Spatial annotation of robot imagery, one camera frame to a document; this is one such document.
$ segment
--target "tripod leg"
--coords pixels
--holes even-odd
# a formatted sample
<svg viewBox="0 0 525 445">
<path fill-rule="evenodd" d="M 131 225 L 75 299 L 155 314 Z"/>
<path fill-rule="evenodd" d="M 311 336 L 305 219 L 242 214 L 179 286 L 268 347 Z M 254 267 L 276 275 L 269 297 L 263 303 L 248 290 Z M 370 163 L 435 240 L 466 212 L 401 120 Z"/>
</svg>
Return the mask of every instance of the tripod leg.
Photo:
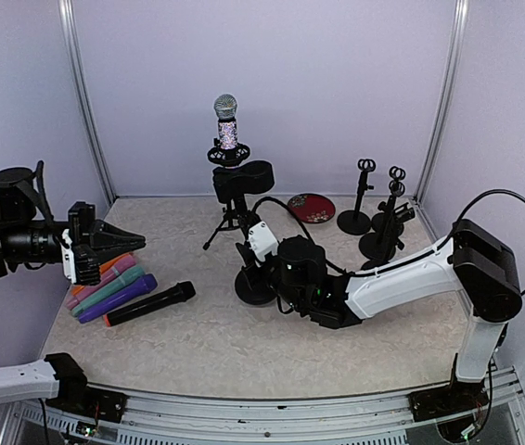
<svg viewBox="0 0 525 445">
<path fill-rule="evenodd" d="M 222 219 L 222 221 L 220 222 L 220 224 L 215 228 L 215 231 L 213 232 L 213 235 L 211 235 L 210 238 L 207 240 L 207 242 L 205 244 L 203 244 L 203 250 L 208 250 L 211 247 L 211 243 L 213 242 L 213 239 L 215 239 L 217 234 L 219 234 L 221 232 L 222 227 L 224 226 L 225 221 L 226 221 L 225 215 L 224 215 L 224 218 Z"/>
</svg>

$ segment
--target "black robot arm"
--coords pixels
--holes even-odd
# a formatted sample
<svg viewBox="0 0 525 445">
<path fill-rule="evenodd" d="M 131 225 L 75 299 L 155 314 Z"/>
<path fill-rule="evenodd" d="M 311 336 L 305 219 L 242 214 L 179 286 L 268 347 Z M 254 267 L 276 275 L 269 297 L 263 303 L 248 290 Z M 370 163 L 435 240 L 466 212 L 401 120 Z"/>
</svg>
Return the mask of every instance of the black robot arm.
<svg viewBox="0 0 525 445">
<path fill-rule="evenodd" d="M 37 269 L 62 262 L 72 283 L 96 285 L 100 264 L 143 248 L 145 238 L 97 220 L 96 206 L 81 201 L 70 208 L 67 221 L 54 221 L 45 196 L 43 167 L 39 161 L 35 172 L 27 168 L 0 171 L 0 278 L 20 264 Z M 38 210 L 42 220 L 34 219 Z"/>
</svg>

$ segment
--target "black cable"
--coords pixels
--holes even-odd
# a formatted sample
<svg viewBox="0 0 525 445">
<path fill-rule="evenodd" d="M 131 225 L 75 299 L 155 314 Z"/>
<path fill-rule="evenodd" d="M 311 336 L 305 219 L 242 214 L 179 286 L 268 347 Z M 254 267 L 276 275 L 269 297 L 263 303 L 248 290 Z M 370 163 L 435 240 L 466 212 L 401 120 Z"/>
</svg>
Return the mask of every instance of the black cable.
<svg viewBox="0 0 525 445">
<path fill-rule="evenodd" d="M 518 199 L 519 201 L 522 201 L 524 204 L 525 204 L 525 197 L 523 195 L 520 195 L 516 192 L 513 192 L 511 190 L 506 190 L 504 188 L 494 188 L 492 190 L 487 190 L 486 192 L 483 192 L 481 193 L 480 195 L 478 195 L 477 197 L 475 197 L 472 201 L 470 201 L 467 206 L 463 209 L 463 211 L 460 212 L 460 215 L 458 215 L 458 218 L 456 218 L 456 221 L 455 223 L 452 225 L 452 229 L 450 230 L 450 232 L 448 233 L 448 235 L 444 238 L 444 240 L 442 241 L 442 243 L 438 246 L 438 250 L 440 250 L 448 241 L 450 241 L 450 238 L 452 238 L 454 232 L 455 232 L 455 228 L 456 226 L 458 225 L 458 223 L 460 222 L 460 220 L 462 220 L 465 215 L 467 214 L 467 212 L 475 205 L 477 204 L 479 201 L 481 201 L 483 198 L 485 197 L 488 197 L 489 195 L 508 195 L 510 197 L 515 197 L 516 199 Z M 525 295 L 525 289 L 521 292 L 522 296 Z"/>
<path fill-rule="evenodd" d="M 293 312 L 293 306 L 289 307 L 289 309 L 287 309 L 286 311 L 283 310 L 283 305 L 281 304 L 281 297 L 279 295 L 277 295 L 277 308 L 284 315 L 288 315 Z"/>
<path fill-rule="evenodd" d="M 44 440 L 46 442 L 45 445 L 50 445 L 50 438 L 48 437 L 48 420 L 46 418 L 46 407 L 44 406 L 44 401 L 42 399 L 38 399 L 40 401 L 40 405 L 42 406 L 42 417 L 44 419 Z"/>
<path fill-rule="evenodd" d="M 287 210 L 288 213 L 293 217 L 294 220 L 296 220 L 296 223 L 298 223 L 298 225 L 300 226 L 301 230 L 304 232 L 304 234 L 306 235 L 306 237 L 312 241 L 314 244 L 316 244 L 314 242 L 314 240 L 312 239 L 312 236 L 310 235 L 310 232 L 308 232 L 308 229 L 306 228 L 305 225 L 303 225 L 303 222 L 300 221 L 300 218 L 298 218 L 298 215 L 295 214 L 295 212 L 290 209 L 288 207 L 288 205 L 286 203 L 284 203 L 283 201 L 280 201 L 279 199 L 275 198 L 275 197 L 262 197 L 261 199 L 259 199 L 258 201 L 256 201 L 256 203 L 254 204 L 254 207 L 252 207 L 252 212 L 253 213 L 256 213 L 256 210 L 261 206 L 261 204 L 263 202 L 274 202 L 275 204 L 277 204 L 278 206 L 282 207 L 283 209 Z M 335 265 L 333 262 L 327 260 L 327 266 L 330 267 L 331 269 L 333 269 L 334 271 L 340 273 L 341 275 L 346 275 L 348 274 L 347 271 L 345 271 L 344 269 L 341 269 L 339 266 Z"/>
<path fill-rule="evenodd" d="M 44 266 L 46 266 L 46 263 L 43 262 L 43 263 L 40 264 L 39 266 L 32 266 L 32 265 L 29 264 L 28 262 L 24 262 L 23 265 L 25 266 L 25 268 L 26 268 L 28 271 L 37 271 L 38 269 L 42 269 Z"/>
</svg>

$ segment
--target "white wall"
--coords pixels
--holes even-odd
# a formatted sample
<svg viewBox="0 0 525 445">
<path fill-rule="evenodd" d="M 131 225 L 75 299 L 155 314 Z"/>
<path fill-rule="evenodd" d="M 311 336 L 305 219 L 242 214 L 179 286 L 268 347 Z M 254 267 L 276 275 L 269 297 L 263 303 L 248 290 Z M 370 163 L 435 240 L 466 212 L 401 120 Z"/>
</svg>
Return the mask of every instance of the white wall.
<svg viewBox="0 0 525 445">
<path fill-rule="evenodd" d="M 212 193 L 214 99 L 275 193 L 353 194 L 356 161 L 412 193 L 429 145 L 454 0 L 75 2 L 88 90 L 122 196 Z"/>
<path fill-rule="evenodd" d="M 471 2 L 457 85 L 426 208 L 440 234 L 479 192 L 525 196 L 525 0 Z M 515 250 L 525 287 L 525 207 L 488 197 L 469 218 Z M 525 302 L 501 351 L 525 389 Z"/>
<path fill-rule="evenodd" d="M 75 99 L 58 2 L 0 0 L 0 170 L 45 161 L 55 216 L 102 195 Z M 58 265 L 0 280 L 0 366 L 35 360 L 64 297 Z"/>
</svg>

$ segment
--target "green microphone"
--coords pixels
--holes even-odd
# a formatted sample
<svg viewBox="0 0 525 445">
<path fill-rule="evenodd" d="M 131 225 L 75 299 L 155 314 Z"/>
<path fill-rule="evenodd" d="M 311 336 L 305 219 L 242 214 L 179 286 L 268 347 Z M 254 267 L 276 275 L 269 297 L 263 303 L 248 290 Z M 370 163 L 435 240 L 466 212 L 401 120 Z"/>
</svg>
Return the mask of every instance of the green microphone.
<svg viewBox="0 0 525 445">
<path fill-rule="evenodd" d="M 73 308 L 70 312 L 73 317 L 78 317 L 83 311 L 99 303 L 103 299 L 107 299 L 110 295 L 115 294 L 121 289 L 129 286 L 138 277 L 145 275 L 145 271 L 141 266 L 133 266 L 127 269 L 121 276 L 116 278 L 111 283 L 108 283 L 101 289 L 94 292 L 92 295 L 84 299 L 81 303 Z"/>
</svg>

